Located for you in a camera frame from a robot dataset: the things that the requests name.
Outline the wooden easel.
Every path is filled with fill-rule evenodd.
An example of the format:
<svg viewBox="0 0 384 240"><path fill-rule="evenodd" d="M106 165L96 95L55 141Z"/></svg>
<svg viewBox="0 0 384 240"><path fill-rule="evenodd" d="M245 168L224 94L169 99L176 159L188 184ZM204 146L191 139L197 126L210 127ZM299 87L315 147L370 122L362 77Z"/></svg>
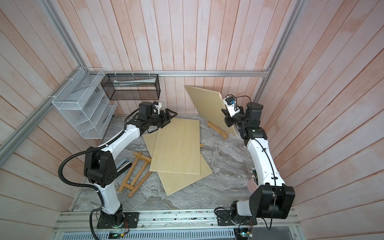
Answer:
<svg viewBox="0 0 384 240"><path fill-rule="evenodd" d="M208 125L208 128L211 128L214 131L216 131L223 138L223 140L226 140L228 138L228 132L225 132L224 130L212 124L211 122L207 122L207 125Z"/></svg>
<svg viewBox="0 0 384 240"><path fill-rule="evenodd" d="M150 157L143 155L141 151L135 152L134 156L135 156L134 162L132 163L131 168L129 169L122 184L118 189L118 193L122 193L123 190L129 190L130 191L128 193L129 198L131 198L138 191L138 189L144 184L144 182L152 174L151 171L148 171L144 175L144 171L146 170L147 167L150 166L152 159ZM139 162L143 164L141 165L141 168L136 172L136 174L133 175Z"/></svg>

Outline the pink cup of pencils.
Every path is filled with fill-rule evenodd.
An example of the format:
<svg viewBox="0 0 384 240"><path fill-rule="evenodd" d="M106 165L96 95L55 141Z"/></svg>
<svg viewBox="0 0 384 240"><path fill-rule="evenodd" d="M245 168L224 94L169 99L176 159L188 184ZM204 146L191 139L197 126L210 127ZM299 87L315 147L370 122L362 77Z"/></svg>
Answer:
<svg viewBox="0 0 384 240"><path fill-rule="evenodd" d="M258 175L255 169L252 169L251 175L252 177L247 182L247 188L252 194L257 190L257 188L259 187L259 184L258 184Z"/></svg>

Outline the plywood board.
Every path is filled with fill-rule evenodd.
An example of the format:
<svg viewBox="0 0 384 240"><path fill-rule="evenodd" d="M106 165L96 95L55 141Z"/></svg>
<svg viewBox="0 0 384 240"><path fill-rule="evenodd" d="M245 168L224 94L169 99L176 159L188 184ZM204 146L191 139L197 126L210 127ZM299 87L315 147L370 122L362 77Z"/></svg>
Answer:
<svg viewBox="0 0 384 240"><path fill-rule="evenodd" d="M174 118L155 132L150 171L199 175L200 121Z"/></svg>
<svg viewBox="0 0 384 240"><path fill-rule="evenodd" d="M149 150L150 155L153 155L153 151L155 148L155 143L157 139L158 133L151 133L143 135L146 146ZM179 173L164 173L158 172L160 180L163 184L165 192L167 196L209 176L213 171L209 167L208 163L204 159L203 155L201 155L201 174L193 175L193 174L179 174Z"/></svg>
<svg viewBox="0 0 384 240"><path fill-rule="evenodd" d="M216 125L225 132L237 136L237 131L234 126L228 127L225 123L225 115L222 109L226 106L220 92L201 89L192 86L185 86L185 89L190 96L199 115L208 122Z"/></svg>

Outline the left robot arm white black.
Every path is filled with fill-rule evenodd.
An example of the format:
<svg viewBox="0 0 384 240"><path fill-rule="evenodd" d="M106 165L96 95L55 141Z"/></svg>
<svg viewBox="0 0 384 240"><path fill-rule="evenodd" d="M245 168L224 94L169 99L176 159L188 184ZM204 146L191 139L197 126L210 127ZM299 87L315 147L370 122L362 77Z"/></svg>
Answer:
<svg viewBox="0 0 384 240"><path fill-rule="evenodd" d="M84 174L101 200L101 219L113 228L121 227L124 221L123 207L117 197L115 179L133 164L128 162L120 167L115 158L132 141L143 135L150 127L164 128L177 113L162 110L159 102L142 102L138 109L125 118L123 129L104 145L88 148Z"/></svg>

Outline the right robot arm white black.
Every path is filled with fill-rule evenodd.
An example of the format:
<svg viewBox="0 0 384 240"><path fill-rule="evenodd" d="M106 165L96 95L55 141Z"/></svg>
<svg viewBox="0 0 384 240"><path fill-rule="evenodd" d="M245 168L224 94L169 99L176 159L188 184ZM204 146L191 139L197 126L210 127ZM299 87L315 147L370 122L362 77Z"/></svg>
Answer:
<svg viewBox="0 0 384 240"><path fill-rule="evenodd" d="M225 123L236 126L255 165L257 189L246 201L234 201L231 219L241 225L251 218L286 219L296 196L293 187L287 186L272 158L268 137L260 126L263 106L249 102L245 108L237 105L234 96L223 100Z"/></svg>

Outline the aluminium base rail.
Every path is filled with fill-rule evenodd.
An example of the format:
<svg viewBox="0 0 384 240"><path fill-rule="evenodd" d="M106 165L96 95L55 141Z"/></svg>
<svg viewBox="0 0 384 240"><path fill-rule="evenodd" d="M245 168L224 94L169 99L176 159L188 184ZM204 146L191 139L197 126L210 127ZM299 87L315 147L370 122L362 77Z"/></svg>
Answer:
<svg viewBox="0 0 384 240"><path fill-rule="evenodd" d="M145 210L128 214L120 228L100 229L88 212L61 213L50 240L304 240L295 210L285 220L240 217L225 209Z"/></svg>

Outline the white mesh tiered shelf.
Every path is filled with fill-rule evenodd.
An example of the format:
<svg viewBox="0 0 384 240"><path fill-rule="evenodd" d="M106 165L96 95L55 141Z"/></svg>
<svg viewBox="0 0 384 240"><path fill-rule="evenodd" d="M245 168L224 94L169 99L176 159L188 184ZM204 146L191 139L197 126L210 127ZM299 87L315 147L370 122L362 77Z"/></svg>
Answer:
<svg viewBox="0 0 384 240"><path fill-rule="evenodd" d="M84 139L103 139L118 106L101 87L100 68L78 68L52 103Z"/></svg>

